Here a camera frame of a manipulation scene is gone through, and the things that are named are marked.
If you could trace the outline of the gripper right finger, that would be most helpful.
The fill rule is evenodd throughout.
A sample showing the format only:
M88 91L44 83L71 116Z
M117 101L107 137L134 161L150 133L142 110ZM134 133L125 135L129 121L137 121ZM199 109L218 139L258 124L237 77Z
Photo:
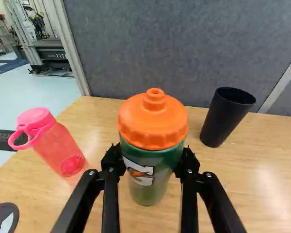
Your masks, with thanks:
M184 148L174 170L175 177L181 182L179 231L199 232L197 196L200 196L216 233L245 233L246 229L218 177L210 171L201 174L199 168L195 154L189 147Z

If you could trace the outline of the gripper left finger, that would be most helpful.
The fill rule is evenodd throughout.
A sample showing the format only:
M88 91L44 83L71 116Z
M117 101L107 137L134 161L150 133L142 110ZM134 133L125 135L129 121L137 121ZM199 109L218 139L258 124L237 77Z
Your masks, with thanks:
M118 183L125 174L120 144L112 144L101 159L101 171L86 170L61 211L52 233L82 233L100 192L103 192L103 233L119 233Z

